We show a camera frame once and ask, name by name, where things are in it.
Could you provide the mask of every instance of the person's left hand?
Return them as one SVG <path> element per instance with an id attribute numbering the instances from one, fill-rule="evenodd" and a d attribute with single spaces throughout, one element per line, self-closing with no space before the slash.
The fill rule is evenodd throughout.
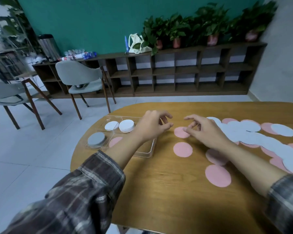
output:
<path id="1" fill-rule="evenodd" d="M 165 110 L 146 111 L 133 130 L 133 133 L 136 136 L 140 136 L 143 142 L 154 139 L 174 125 L 168 122 L 167 117 L 171 119 L 172 115 Z"/>

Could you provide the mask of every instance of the tile floor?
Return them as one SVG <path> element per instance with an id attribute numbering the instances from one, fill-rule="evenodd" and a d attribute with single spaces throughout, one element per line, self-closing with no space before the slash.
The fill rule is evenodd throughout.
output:
<path id="1" fill-rule="evenodd" d="M 0 232 L 12 217 L 27 204 L 43 199 L 45 193 L 69 173 L 70 160 L 75 145 L 86 130 L 98 119 L 108 114 L 104 98 L 81 99 L 76 103 L 83 117 L 79 120 L 70 99 L 53 99 L 62 111 L 60 116 L 44 100 L 35 101 L 46 127 L 41 130 L 34 116 L 23 105 L 10 107 L 20 126 L 16 130 L 4 108 L 0 106 Z M 142 102 L 212 102 L 251 101 L 247 95 L 227 96 L 174 96 L 110 99 L 111 110 Z M 112 225 L 109 234 L 118 233 Z M 130 234 L 140 234 L 132 229 Z"/>

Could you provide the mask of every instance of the clear plastic tray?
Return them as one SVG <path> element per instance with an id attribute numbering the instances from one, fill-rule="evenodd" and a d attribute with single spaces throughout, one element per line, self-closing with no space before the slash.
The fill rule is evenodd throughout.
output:
<path id="1" fill-rule="evenodd" d="M 105 129 L 105 125 L 111 121 L 117 121 L 118 123 L 120 123 L 123 120 L 133 120 L 135 125 L 139 122 L 139 120 L 141 119 L 140 117 L 123 117 L 123 116 L 111 116 L 111 115 L 106 115 L 104 117 L 104 121 L 103 123 L 98 127 L 95 128 L 93 133 L 96 132 L 103 132 L 105 134 L 105 141 L 104 143 L 101 145 L 101 147 L 98 148 L 91 148 L 88 146 L 88 144 L 86 143 L 86 148 L 87 149 L 93 149 L 93 150 L 102 150 L 102 151 L 106 151 L 109 148 L 109 143 L 112 139 L 116 138 L 116 137 L 126 137 L 130 134 L 129 133 L 123 133 L 120 131 L 119 128 L 114 128 L 111 131 L 108 131 Z M 135 152 L 134 156 L 137 157 L 151 157 L 153 155 L 154 152 L 154 148 L 155 148 L 155 144 L 156 144 L 156 139 L 151 140 L 151 141 L 147 141 L 145 142 L 143 145 L 141 145 L 141 147 L 139 149 L 137 149 L 137 151 Z"/>

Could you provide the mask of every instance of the red plant pot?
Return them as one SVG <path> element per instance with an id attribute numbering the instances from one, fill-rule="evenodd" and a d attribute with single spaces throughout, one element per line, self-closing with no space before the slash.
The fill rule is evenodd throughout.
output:
<path id="1" fill-rule="evenodd" d="M 215 46 L 218 42 L 219 34 L 209 35 L 207 37 L 207 46 Z"/>
<path id="2" fill-rule="evenodd" d="M 161 50 L 163 48 L 163 43 L 162 43 L 162 40 L 157 40 L 156 41 L 156 47 L 158 50 Z"/>
<path id="3" fill-rule="evenodd" d="M 181 38 L 175 38 L 174 41 L 172 42 L 172 47 L 180 48 L 180 44 L 181 44 Z"/>
<path id="4" fill-rule="evenodd" d="M 255 42 L 258 38 L 258 32 L 255 30 L 248 31 L 245 35 L 246 42 Z"/>

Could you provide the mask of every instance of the white tote bag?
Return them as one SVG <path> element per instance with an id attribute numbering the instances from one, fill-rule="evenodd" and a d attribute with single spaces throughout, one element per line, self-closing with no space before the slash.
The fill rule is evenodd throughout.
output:
<path id="1" fill-rule="evenodd" d="M 144 48 L 142 48 L 140 46 L 140 49 L 134 49 L 133 46 L 136 44 L 136 43 L 143 43 L 144 42 L 144 39 L 142 38 L 142 36 L 139 35 L 136 33 L 136 34 L 131 34 L 129 35 L 129 39 L 128 39 L 128 46 L 130 47 L 129 49 L 129 53 L 135 53 L 135 54 L 139 54 L 139 53 L 143 53 L 143 52 L 150 52 L 152 51 L 152 48 L 150 48 L 149 46 L 146 46 Z"/>

